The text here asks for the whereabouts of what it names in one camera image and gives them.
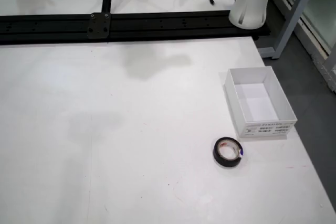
white cylindrical robot part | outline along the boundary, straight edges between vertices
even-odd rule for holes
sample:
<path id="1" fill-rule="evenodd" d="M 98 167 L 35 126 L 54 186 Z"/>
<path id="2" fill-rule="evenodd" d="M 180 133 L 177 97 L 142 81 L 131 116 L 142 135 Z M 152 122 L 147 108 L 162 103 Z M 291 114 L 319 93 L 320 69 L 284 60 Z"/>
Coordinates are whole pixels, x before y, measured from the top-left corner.
<path id="1" fill-rule="evenodd" d="M 265 23 L 268 0 L 236 0 L 233 4 L 229 20 L 243 29 L 257 29 Z"/>

metal frame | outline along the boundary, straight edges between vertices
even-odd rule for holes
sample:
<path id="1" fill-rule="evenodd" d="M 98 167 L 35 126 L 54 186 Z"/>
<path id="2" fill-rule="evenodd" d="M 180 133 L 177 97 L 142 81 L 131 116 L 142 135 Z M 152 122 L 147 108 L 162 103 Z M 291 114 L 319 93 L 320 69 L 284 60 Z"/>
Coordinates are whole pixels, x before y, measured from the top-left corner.
<path id="1" fill-rule="evenodd" d="M 289 23 L 289 19 L 291 18 L 290 14 L 292 10 L 295 8 L 295 5 L 290 6 L 290 3 L 287 0 L 274 0 L 282 14 L 286 17 L 286 22 Z M 331 50 L 331 53 L 326 53 L 323 50 L 322 46 L 316 40 L 316 38 L 311 34 L 311 31 L 306 27 L 305 23 L 301 21 L 299 16 L 299 20 L 297 24 L 291 24 L 294 28 L 294 32 L 296 33 L 297 37 L 310 54 L 313 63 L 315 64 L 316 68 L 319 70 L 323 78 L 325 79 L 328 87 L 331 91 L 336 92 L 336 45 Z M 271 54 L 263 53 L 264 57 L 274 57 L 275 51 Z"/>
<path id="2" fill-rule="evenodd" d="M 0 45 L 107 41 L 148 41 L 269 35 L 267 25 L 244 30 L 232 25 L 229 11 L 110 14 L 102 0 L 91 15 L 0 16 Z"/>
<path id="3" fill-rule="evenodd" d="M 275 41 L 275 52 L 272 56 L 272 59 L 280 58 L 280 55 L 282 54 L 283 49 L 285 48 L 292 32 L 294 31 L 294 28 L 298 23 L 307 2 L 308 0 L 295 0 L 290 13 L 286 16 L 285 24 L 283 25 L 282 30 Z"/>

gray floor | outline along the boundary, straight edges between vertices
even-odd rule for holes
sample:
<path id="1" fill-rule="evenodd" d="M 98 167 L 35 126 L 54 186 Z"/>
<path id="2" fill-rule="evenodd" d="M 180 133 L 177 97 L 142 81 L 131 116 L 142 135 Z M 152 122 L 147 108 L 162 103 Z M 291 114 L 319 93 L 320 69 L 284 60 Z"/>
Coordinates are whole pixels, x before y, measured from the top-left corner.
<path id="1" fill-rule="evenodd" d="M 273 2 L 267 13 L 272 33 L 284 19 Z M 292 35 L 272 66 L 298 118 L 296 129 L 336 210 L 336 94 L 327 87 L 307 51 Z"/>

metal bracket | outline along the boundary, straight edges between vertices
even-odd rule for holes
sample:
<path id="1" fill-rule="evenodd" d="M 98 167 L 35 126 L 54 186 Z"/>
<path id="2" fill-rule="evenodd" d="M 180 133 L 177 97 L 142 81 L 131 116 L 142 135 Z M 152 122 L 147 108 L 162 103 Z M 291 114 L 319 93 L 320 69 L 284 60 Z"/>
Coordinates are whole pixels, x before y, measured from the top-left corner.
<path id="1" fill-rule="evenodd" d="M 88 38 L 107 39 L 110 34 L 111 14 L 92 13 L 90 15 Z"/>

white cardboard box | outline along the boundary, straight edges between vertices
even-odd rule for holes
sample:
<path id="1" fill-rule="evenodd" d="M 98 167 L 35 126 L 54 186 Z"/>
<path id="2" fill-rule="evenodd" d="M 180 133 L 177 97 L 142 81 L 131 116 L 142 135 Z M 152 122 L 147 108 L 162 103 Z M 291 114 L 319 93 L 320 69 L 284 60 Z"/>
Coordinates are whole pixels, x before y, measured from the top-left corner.
<path id="1" fill-rule="evenodd" d="M 297 121 L 272 67 L 229 69 L 224 86 L 240 137 L 287 135 Z"/>

